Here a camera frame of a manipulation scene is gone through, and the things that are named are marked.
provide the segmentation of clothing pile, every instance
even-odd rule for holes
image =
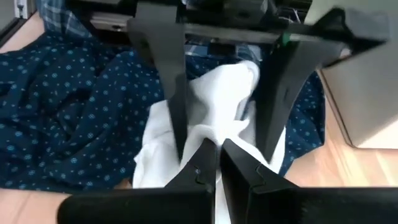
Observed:
[[[177,156],[167,102],[155,103],[142,138],[142,149],[136,156],[137,167],[133,188],[165,187],[187,165],[204,139],[210,139],[220,150],[230,139],[242,150],[256,158],[270,170],[278,173],[284,160],[285,129],[283,130],[270,163],[266,162],[255,145],[255,102],[249,101],[259,79],[257,65],[242,61],[222,65],[190,81],[192,94],[188,101],[188,138],[181,162]],[[215,223],[230,223],[224,193],[222,173],[216,176]]]
[[[166,116],[148,121],[164,102],[157,70],[134,49],[97,41],[63,1],[38,4],[45,34],[0,55],[0,187],[73,194],[112,189],[133,174],[137,186],[145,133]],[[244,45],[228,58],[186,50],[187,77],[197,82],[221,65],[258,61]],[[284,175],[295,158],[321,146],[324,126],[325,99],[314,73],[285,126],[275,172]]]

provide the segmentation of dark blue fabric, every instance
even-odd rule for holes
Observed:
[[[187,56],[187,75],[236,61]],[[0,55],[0,187],[113,188],[132,175],[148,109],[163,99],[156,70],[131,49],[44,34]],[[282,175],[323,143],[324,120],[322,86],[312,75],[287,124]]]
[[[280,175],[285,175],[294,159],[325,143],[325,96],[316,72],[305,82],[286,124],[285,157]]]

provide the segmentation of white towel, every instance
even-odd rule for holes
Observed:
[[[178,162],[174,134],[166,101],[151,106],[149,119],[142,138],[142,149],[135,157],[137,163],[132,187],[164,187],[187,164],[205,138],[211,139],[219,149],[230,138],[265,166],[278,173],[285,154],[285,130],[268,164],[254,146],[255,104],[250,102],[244,119],[239,120],[259,78],[255,63],[243,61],[235,65],[222,65],[192,80],[192,96],[188,97],[188,138],[181,163]],[[216,182],[216,223],[229,224],[221,173]]]

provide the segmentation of light wood surface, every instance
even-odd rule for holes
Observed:
[[[36,16],[0,52],[17,50],[42,32],[41,20]],[[398,151],[348,146],[327,101],[325,145],[297,159],[286,178],[299,186],[398,186]],[[57,207],[65,197],[0,189],[0,223],[55,224]]]

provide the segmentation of plaid fabric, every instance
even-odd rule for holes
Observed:
[[[46,30],[74,38],[87,39],[93,37],[76,16],[65,9],[64,0],[36,0],[36,3]],[[207,46],[201,45],[202,43],[202,40],[189,42],[185,45],[185,53],[199,57],[213,57],[207,54]],[[236,46],[235,57],[240,60],[251,60],[259,63],[261,61],[259,52],[260,50],[256,49],[255,46],[238,45]]]
[[[65,10],[64,0],[36,0],[46,30],[77,38],[92,38],[72,12]]]

